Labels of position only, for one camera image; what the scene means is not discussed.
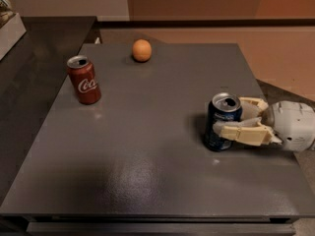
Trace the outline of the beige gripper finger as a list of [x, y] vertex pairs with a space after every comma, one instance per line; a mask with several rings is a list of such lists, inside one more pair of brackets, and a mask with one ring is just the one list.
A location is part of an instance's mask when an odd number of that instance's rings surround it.
[[256, 117], [241, 122], [217, 121], [213, 125], [213, 130], [220, 138], [249, 146], [280, 145], [283, 141], [276, 136], [271, 127], [262, 124], [261, 120], [261, 117]]
[[240, 102], [242, 106], [242, 120], [260, 117], [269, 107], [269, 104], [262, 98], [240, 97]]

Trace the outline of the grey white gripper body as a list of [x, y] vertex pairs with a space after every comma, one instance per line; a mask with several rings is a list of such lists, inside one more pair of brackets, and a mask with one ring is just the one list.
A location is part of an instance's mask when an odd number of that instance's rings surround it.
[[271, 127], [281, 148], [290, 151], [314, 149], [315, 111], [305, 103], [279, 101], [270, 105], [262, 115], [262, 123]]

